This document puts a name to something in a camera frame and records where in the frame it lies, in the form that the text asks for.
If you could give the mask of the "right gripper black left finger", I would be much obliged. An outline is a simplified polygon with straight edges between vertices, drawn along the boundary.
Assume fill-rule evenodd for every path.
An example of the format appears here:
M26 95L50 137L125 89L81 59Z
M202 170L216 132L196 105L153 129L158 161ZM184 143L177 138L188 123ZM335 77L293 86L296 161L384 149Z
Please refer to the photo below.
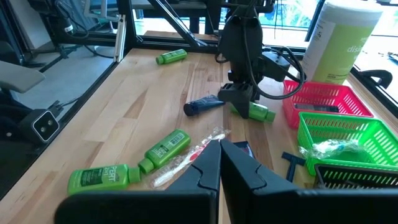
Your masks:
M209 142L165 190L91 191L66 198L55 224L217 224L221 146Z

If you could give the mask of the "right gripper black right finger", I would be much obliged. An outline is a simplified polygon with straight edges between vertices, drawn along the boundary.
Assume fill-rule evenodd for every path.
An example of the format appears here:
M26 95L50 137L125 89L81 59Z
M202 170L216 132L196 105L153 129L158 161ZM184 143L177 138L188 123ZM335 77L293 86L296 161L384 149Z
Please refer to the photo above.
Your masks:
M396 189L303 189L230 141L220 145L232 224L398 224Z

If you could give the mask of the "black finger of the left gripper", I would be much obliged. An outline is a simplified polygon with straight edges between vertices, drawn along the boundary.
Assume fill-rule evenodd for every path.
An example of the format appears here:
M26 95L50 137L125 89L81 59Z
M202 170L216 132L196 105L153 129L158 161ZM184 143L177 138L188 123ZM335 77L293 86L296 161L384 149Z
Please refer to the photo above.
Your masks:
M249 118L249 107L250 103L254 103L257 100L257 90L253 88L251 84L243 83L242 84L242 93L243 93L243 107L241 116L244 119Z
M218 92L218 98L221 101L230 104L231 111L241 115L236 105L240 103L241 99L241 83L226 83Z

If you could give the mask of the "green Pert shampoo bottle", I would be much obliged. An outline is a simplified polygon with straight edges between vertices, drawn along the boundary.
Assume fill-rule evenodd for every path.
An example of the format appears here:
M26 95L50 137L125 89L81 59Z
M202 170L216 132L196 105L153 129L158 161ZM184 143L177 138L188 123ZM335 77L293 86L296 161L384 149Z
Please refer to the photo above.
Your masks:
M230 104L231 111L240 115L244 119L254 119L260 122L272 123L275 119L276 113L271 111L264 105L253 103L237 103L235 105Z
M187 57L187 52L184 49L179 49L161 54L155 59L155 61L157 65L163 65L183 60L186 57Z
M68 180L67 193L73 195L91 190L124 190L141 181L138 167L126 164L75 170Z
M191 142L191 137L182 129L175 129L152 146L138 166L144 174L164 166L170 159L180 154Z

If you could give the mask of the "dark blue disposable razor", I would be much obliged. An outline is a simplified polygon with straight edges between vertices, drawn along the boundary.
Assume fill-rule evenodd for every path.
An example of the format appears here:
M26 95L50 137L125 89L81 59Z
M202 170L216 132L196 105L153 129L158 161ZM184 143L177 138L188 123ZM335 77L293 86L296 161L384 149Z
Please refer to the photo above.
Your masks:
M294 180L294 175L295 175L295 170L296 170L296 166L300 165L300 166L304 166L306 160L304 158L295 156L293 154L290 154L288 152L283 152L281 158L287 160L290 162L289 168L287 170L287 174L286 174L286 179L289 182L293 182Z

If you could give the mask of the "dark blue toothpaste tube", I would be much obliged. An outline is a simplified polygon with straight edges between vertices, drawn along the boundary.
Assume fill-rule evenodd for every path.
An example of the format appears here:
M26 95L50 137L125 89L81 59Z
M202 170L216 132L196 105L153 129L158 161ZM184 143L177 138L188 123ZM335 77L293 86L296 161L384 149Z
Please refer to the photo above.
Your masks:
M337 106L328 106L328 105L309 105L309 104L294 104L296 109L300 110L314 110L314 111L324 111L324 112L332 112L339 113L339 108Z
M238 148L242 149L250 157L255 158L253 151L247 141L234 142L234 145L237 146Z
M187 116L195 116L204 111L208 111L224 104L225 102L219 100L217 96L209 95L198 100L185 103L183 106L183 111Z

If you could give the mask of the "clear-wrapped red toothbrush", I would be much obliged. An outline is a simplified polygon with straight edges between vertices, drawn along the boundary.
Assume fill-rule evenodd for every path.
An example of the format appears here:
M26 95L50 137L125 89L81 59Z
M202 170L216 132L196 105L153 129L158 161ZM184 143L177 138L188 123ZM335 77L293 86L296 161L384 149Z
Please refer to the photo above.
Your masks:
M230 129L225 129L222 126L215 127L211 133L203 136L200 141L169 160L166 165L148 176L146 178L146 187L156 190L166 189L167 186L188 169L188 166L196 160L212 140L220 141L228 136L230 132Z

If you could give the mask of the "white green wipes canister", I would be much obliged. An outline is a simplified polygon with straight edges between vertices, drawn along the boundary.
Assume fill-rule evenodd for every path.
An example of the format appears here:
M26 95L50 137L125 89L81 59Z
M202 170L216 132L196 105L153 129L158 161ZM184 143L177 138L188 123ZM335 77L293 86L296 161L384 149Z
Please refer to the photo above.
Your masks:
M375 2L326 0L302 60L307 80L343 84L381 16Z

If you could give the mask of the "red plastic basket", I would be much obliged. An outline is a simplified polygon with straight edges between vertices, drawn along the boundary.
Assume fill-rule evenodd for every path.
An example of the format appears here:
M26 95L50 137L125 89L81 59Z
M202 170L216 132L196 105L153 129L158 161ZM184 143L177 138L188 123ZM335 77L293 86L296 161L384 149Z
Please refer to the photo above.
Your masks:
M340 112L332 113L314 110L300 110L296 109L294 104L337 106ZM366 118L373 117L373 114L350 87L330 83L304 83L303 87L301 87L296 94L282 100L282 108L284 110L287 123L292 129L297 129L299 127L300 112L328 113Z

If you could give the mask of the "silver aluminium bar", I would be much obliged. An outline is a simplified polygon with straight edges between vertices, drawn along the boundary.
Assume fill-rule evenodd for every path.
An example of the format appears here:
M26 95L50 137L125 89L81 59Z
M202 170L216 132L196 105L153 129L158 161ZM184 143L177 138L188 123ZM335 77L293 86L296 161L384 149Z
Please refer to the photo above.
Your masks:
M118 31L116 33L116 43L114 51L114 61L119 63L124 58L124 44L126 38L126 16L120 15L118 21Z

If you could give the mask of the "green plastic basket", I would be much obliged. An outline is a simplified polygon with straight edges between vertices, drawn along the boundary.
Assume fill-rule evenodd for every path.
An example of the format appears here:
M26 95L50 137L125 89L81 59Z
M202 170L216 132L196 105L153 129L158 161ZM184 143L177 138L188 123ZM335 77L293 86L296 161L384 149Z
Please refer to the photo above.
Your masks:
M299 146L311 149L329 139L354 140L365 150L360 155L347 152L331 159L309 158L310 175L315 175L315 164L398 171L398 137L381 120L310 112L299 113L299 119Z

